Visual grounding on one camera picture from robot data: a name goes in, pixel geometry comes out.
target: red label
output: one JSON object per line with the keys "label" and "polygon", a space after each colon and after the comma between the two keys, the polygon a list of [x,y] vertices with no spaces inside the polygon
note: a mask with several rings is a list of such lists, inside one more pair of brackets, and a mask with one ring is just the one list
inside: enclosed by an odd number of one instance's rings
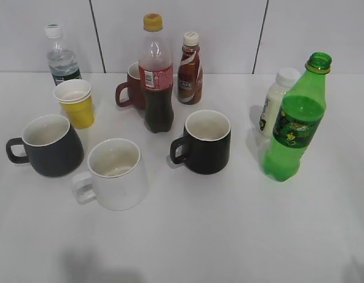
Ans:
{"label": "red label", "polygon": [[173,85],[173,66],[160,71],[140,70],[141,87],[147,90],[165,90]]}

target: soda bottle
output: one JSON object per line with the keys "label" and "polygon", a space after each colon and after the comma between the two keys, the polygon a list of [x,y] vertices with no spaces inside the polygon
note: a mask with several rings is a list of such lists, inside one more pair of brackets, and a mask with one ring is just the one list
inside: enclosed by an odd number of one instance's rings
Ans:
{"label": "soda bottle", "polygon": [[169,131],[174,119],[171,106],[173,60],[162,36],[159,14],[144,16],[144,43],[139,59],[141,89],[145,97],[145,122],[153,133]]}
{"label": "soda bottle", "polygon": [[325,75],[330,65],[329,55],[313,53],[304,75],[282,100],[271,144],[262,160],[265,174],[277,181],[285,181],[299,170],[300,159],[326,110]]}

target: bottle label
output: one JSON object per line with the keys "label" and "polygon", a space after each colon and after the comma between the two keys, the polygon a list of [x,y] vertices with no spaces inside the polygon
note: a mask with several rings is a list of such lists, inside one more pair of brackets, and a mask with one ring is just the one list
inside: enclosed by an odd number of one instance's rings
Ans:
{"label": "bottle label", "polygon": [[74,72],[73,74],[70,75],[52,75],[55,85],[58,85],[64,81],[68,81],[68,80],[75,80],[75,79],[81,79],[81,73],[80,73],[80,69],[77,69],[76,72]]}
{"label": "bottle label", "polygon": [[173,85],[173,66],[160,71],[148,71],[139,67],[142,88],[147,90],[165,90]]}
{"label": "bottle label", "polygon": [[195,104],[201,98],[203,70],[197,51],[184,52],[178,71],[178,100],[186,104]]}
{"label": "bottle label", "polygon": [[260,119],[259,119],[259,127],[260,130],[263,131],[266,123],[267,123],[267,108],[269,106],[269,102],[270,100],[266,97],[265,101],[264,101],[264,106],[263,106],[263,110],[262,110],[262,114],[260,115]]}
{"label": "bottle label", "polygon": [[294,119],[281,107],[273,129],[273,136],[286,147],[303,149],[309,145],[321,119],[316,121]]}

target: white table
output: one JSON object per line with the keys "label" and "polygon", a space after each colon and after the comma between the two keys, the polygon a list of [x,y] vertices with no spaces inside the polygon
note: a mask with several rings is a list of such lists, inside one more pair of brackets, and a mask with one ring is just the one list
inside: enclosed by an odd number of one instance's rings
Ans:
{"label": "white table", "polygon": [[[134,108],[116,107],[124,74],[84,78],[96,108],[94,125],[78,130],[85,153],[111,137],[133,140],[149,194],[126,212],[80,206],[71,178],[86,161],[57,179],[12,164],[6,141],[61,110],[51,75],[0,73],[0,283],[364,282],[364,75],[327,77],[326,115],[284,183],[266,177],[257,159],[254,123],[273,75],[205,75],[201,102],[173,97],[173,128],[161,134],[146,130]],[[211,176],[168,159],[199,109],[224,113],[232,126],[229,163]]]}

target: wall tile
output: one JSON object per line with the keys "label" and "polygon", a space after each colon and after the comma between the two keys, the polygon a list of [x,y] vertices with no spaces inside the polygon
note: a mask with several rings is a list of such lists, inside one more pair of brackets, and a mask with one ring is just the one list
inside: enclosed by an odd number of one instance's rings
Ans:
{"label": "wall tile", "polygon": [[197,31],[205,73],[252,72],[266,0],[92,0],[108,73],[124,73],[138,60],[143,16],[163,16],[173,51],[174,72],[181,60],[183,34]]}
{"label": "wall tile", "polygon": [[270,0],[256,72],[304,71],[315,51],[333,58],[333,74],[364,74],[364,0]]}
{"label": "wall tile", "polygon": [[48,71],[44,26],[55,22],[81,71],[102,73],[88,0],[0,0],[0,71]]}

